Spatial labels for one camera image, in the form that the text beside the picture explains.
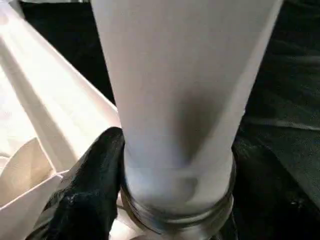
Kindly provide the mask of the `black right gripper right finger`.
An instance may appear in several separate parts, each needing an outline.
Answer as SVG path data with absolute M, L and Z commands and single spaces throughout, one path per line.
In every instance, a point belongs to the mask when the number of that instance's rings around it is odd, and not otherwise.
M 318 240 L 320 210 L 265 146 L 237 137 L 233 209 L 217 240 Z

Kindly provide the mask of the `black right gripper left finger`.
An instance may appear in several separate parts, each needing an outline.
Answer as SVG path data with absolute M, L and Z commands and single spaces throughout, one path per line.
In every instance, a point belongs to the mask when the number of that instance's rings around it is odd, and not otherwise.
M 117 218 L 124 135 L 105 130 L 62 178 L 28 240 L 107 240 Z

